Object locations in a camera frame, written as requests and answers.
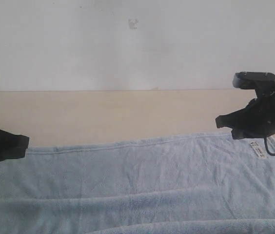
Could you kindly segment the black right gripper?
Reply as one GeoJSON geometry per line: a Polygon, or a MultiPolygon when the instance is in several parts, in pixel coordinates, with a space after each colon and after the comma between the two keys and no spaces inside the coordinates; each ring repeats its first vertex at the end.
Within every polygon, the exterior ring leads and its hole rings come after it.
{"type": "Polygon", "coordinates": [[[264,138],[275,134],[275,97],[254,98],[244,109],[219,115],[216,127],[231,128],[233,139],[264,138]]]}

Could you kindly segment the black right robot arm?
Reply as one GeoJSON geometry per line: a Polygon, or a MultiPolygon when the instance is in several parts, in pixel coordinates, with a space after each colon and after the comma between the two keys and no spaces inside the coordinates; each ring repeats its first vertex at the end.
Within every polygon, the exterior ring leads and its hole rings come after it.
{"type": "Polygon", "coordinates": [[[232,129],[233,139],[265,138],[275,134],[275,81],[255,83],[257,97],[246,107],[216,118],[216,127],[232,129]]]}

